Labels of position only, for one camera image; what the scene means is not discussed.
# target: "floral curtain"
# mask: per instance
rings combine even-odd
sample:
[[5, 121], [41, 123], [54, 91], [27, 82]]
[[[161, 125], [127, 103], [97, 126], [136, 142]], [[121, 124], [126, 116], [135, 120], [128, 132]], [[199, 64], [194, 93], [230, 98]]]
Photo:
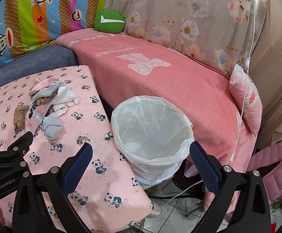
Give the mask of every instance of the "floral curtain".
[[182, 52], [227, 76], [260, 36], [267, 0], [113, 0], [125, 32]]

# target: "white cable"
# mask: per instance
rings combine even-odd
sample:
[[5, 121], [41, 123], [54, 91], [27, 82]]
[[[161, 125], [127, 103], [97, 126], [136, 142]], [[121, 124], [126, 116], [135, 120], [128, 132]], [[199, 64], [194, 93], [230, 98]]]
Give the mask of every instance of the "white cable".
[[195, 185], [197, 185], [197, 184], [199, 184], [199, 183], [201, 183], [201, 182], [203, 182], [203, 181], [201, 180], [201, 181], [196, 182], [195, 184], [189, 186], [187, 189], [185, 189], [185, 190], [182, 191], [181, 193], [177, 194], [175, 197], [173, 197], [173, 198], [171, 198], [170, 200], [168, 200], [165, 204], [161, 205], [161, 207], [162, 207], [162, 206], [165, 206], [165, 205], [168, 204], [171, 200], [173, 200], [174, 198], [176, 198], [176, 197], [178, 197], [179, 195], [183, 194], [186, 190], [190, 189], [191, 187], [193, 187], [193, 186], [195, 186]]
[[252, 48], [253, 48], [253, 43], [254, 43], [254, 35], [255, 35], [255, 0], [254, 0], [254, 15], [253, 15], [253, 39], [252, 39], [252, 44], [251, 44], [251, 48], [250, 48], [250, 52], [249, 52], [249, 57], [247, 58], [246, 63], [245, 63], [245, 70], [247, 72], [246, 88], [244, 90], [244, 98], [243, 98], [240, 122], [239, 122], [238, 133], [237, 133], [237, 138], [236, 138], [236, 143], [235, 143], [234, 151], [233, 151], [232, 155], [230, 156], [229, 160], [227, 161], [226, 165], [228, 164], [228, 162], [234, 156], [234, 153], [235, 153], [235, 150], [236, 150], [236, 146], [237, 146], [237, 142], [238, 142], [238, 139], [239, 139], [241, 122], [242, 122], [242, 115], [243, 115], [243, 109], [244, 109], [244, 102], [246, 100], [247, 84], [248, 84], [248, 79], [249, 79], [249, 65], [250, 65], [251, 53], [252, 53]]

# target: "blue gripper pad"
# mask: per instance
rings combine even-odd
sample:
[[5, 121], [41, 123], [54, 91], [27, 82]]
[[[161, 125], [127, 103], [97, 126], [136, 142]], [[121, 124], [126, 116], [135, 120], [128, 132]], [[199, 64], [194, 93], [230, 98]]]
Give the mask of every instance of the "blue gripper pad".
[[214, 160], [211, 159], [213, 156], [208, 155], [197, 141], [191, 143], [189, 154], [207, 190], [217, 196], [220, 192], [221, 174], [219, 166], [221, 166], [221, 164], [217, 159], [215, 159], [217, 162], [213, 162]]
[[71, 194], [75, 191], [86, 168], [88, 167], [90, 161], [92, 160], [93, 149], [91, 145], [85, 144], [83, 146], [85, 146], [85, 148], [82, 150], [82, 152], [79, 155], [77, 155], [70, 169], [63, 177], [62, 192], [66, 197], [68, 196], [68, 194]]

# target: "green stripe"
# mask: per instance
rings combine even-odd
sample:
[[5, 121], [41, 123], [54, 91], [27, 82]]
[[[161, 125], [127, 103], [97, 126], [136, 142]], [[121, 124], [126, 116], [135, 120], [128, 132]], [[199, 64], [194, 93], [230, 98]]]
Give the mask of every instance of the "green stripe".
[[104, 2], [105, 2], [105, 0], [99, 0], [96, 14], [97, 14], [99, 11], [103, 10], [103, 8], [104, 8]]
[[37, 43], [35, 26], [32, 21], [31, 0], [18, 1], [18, 18], [22, 45], [26, 52], [29, 52], [29, 47]]

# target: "beige curtain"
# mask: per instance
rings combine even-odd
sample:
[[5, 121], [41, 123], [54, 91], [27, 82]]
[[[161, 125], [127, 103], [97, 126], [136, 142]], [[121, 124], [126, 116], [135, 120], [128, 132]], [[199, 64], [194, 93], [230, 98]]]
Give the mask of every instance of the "beige curtain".
[[249, 75], [263, 103], [257, 147], [282, 139], [282, 0], [268, 0], [266, 19], [254, 49]]

